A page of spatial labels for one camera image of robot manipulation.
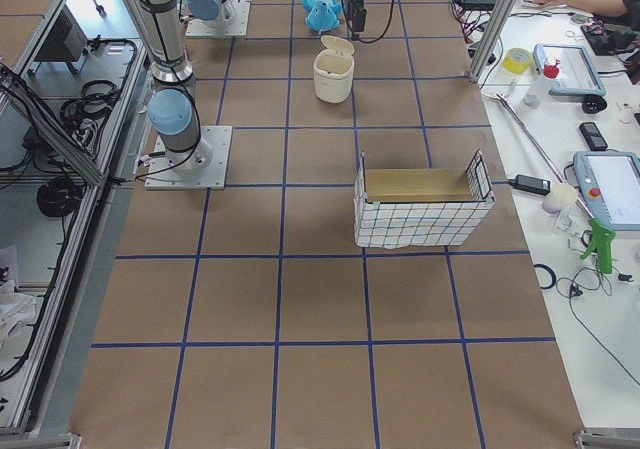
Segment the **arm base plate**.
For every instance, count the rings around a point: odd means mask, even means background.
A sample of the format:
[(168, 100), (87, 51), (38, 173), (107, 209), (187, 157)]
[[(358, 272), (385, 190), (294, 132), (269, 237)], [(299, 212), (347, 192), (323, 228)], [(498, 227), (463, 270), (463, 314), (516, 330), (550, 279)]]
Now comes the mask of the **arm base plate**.
[(247, 34), (250, 0), (188, 0), (188, 38), (230, 38)]
[(201, 140), (193, 153), (166, 151), (159, 136), (155, 151), (163, 155), (150, 162), (150, 176), (145, 178), (147, 190), (199, 190), (225, 188), (233, 128), (202, 126)]

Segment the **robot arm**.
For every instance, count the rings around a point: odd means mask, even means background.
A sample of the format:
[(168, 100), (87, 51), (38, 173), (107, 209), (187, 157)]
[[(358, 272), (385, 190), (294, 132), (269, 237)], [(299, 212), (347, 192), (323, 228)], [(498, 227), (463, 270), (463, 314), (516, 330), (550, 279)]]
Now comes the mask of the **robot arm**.
[(222, 27), (235, 21), (236, 10), (229, 0), (187, 0), (190, 14), (210, 27)]
[[(125, 0), (151, 61), (156, 91), (147, 114), (164, 146), (162, 168), (151, 171), (154, 187), (221, 188), (226, 175), (232, 130), (202, 126), (195, 103), (195, 76), (188, 59), (178, 0)], [(203, 0), (195, 15), (217, 19), (227, 7), (223, 0)], [(346, 0), (356, 27), (364, 28), (365, 0)]]

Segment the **person forearm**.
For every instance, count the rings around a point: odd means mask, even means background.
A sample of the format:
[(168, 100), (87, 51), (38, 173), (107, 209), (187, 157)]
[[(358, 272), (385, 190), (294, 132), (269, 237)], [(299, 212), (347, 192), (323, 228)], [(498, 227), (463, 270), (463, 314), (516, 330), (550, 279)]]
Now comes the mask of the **person forearm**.
[(639, 9), (639, 0), (560, 0), (560, 2), (594, 15), (608, 17), (631, 16)]

